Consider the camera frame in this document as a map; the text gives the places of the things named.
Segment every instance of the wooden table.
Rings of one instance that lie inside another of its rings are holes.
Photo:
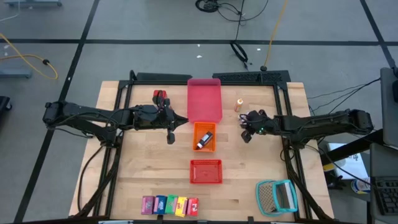
[[[113,110],[117,87],[118,82],[103,82],[96,107]],[[303,83],[288,83],[288,88],[293,114],[309,116]],[[175,112],[187,117],[187,86],[134,85],[130,106],[151,105],[154,90],[166,90]],[[125,133],[111,218],[156,219],[153,215],[141,215],[142,196],[176,194],[199,198],[197,219],[201,220],[245,221],[248,216],[253,216],[255,221],[294,221],[291,213],[279,217],[263,216],[256,202],[256,183],[266,179],[287,179],[285,163],[279,157],[282,150],[280,137],[254,135],[249,144],[244,143],[240,137],[243,129],[239,127],[238,114],[233,110],[235,101],[242,98],[244,103],[241,112],[264,109],[270,117],[273,117],[277,113],[273,88],[221,86],[221,94],[223,119],[217,125],[215,153],[192,151],[192,123],[184,124],[175,130],[173,145],[167,144],[165,129],[132,130]],[[285,109],[282,92],[280,92],[280,97],[282,107]],[[315,142],[310,142],[310,144],[317,146]],[[88,140],[81,167],[98,148],[98,140]],[[91,161],[85,172],[81,193],[82,205],[97,188],[103,156],[104,150]],[[333,217],[319,154],[308,147],[301,150],[301,157],[308,191],[325,213]],[[190,184],[191,159],[221,159],[223,184]],[[108,194],[107,190],[104,192],[100,214],[104,213],[105,198]],[[77,213],[76,193],[77,185],[70,209],[71,215]],[[299,191],[297,196],[300,214],[304,217]],[[164,219],[182,218],[166,215]]]

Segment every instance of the pink bin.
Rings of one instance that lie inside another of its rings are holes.
[[[188,80],[188,119],[219,123],[223,118],[221,82],[218,78]]]

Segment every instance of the colorful box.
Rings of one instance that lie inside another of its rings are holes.
[[[157,195],[155,198],[154,214],[163,215],[166,208],[167,197]]]
[[[141,215],[152,215],[152,212],[154,211],[154,200],[154,196],[142,197]]]
[[[175,208],[175,215],[178,217],[185,217],[187,214],[188,198],[178,197],[177,206]]]
[[[177,206],[177,195],[168,195],[167,196],[167,203],[166,203],[166,214],[175,214],[175,208]]]
[[[197,198],[190,198],[188,200],[187,215],[198,216],[198,203],[199,199]]]

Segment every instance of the yellow cable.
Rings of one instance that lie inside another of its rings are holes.
[[[18,54],[18,55],[15,55],[15,56],[2,57],[2,58],[0,58],[0,60],[5,60],[5,59],[10,59],[10,58],[18,58],[18,57],[20,57],[20,58],[22,58],[22,59],[26,62],[26,64],[28,64],[28,65],[29,65],[31,68],[33,68],[37,73],[39,73],[40,75],[44,76],[45,78],[48,78],[48,79],[51,79],[51,80],[56,80],[56,79],[58,79],[58,72],[56,71],[56,69],[55,69],[50,63],[47,63],[47,65],[54,71],[55,77],[49,77],[49,76],[44,75],[40,70],[38,70],[36,67],[34,67],[31,63],[29,63],[29,62],[25,59],[25,57],[34,57],[34,58],[37,58],[37,59],[39,59],[39,60],[41,60],[41,61],[43,62],[43,61],[44,61],[43,58],[41,58],[41,57],[39,57],[39,56],[37,56],[37,55],[32,55],[32,54],[24,54],[24,55],[22,55],[22,54],[18,51],[18,49],[17,49],[16,47],[14,47],[13,44],[5,37],[2,33],[0,33],[0,37],[3,38],[3,39],[11,46],[11,48],[14,49],[15,52],[17,52],[17,54]]]
[[[269,45],[268,45],[268,51],[267,51],[267,57],[266,57],[266,62],[264,62],[264,66],[267,66],[267,62],[268,62],[268,58],[269,58],[269,54],[271,52],[271,45],[272,45],[272,41],[274,40],[275,34],[276,34],[276,30],[278,29],[279,26],[279,22],[282,19],[282,16],[284,15],[285,9],[286,9],[286,5],[287,5],[287,0],[285,0],[284,6],[282,7],[282,10],[279,14],[279,18],[278,21],[276,22],[276,25],[274,27],[274,31],[272,31],[272,35],[271,35],[271,39],[269,41]]]

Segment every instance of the yellow box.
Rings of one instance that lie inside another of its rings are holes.
[[[175,215],[178,217],[185,217],[187,214],[188,198],[178,197],[177,205],[175,207]]]

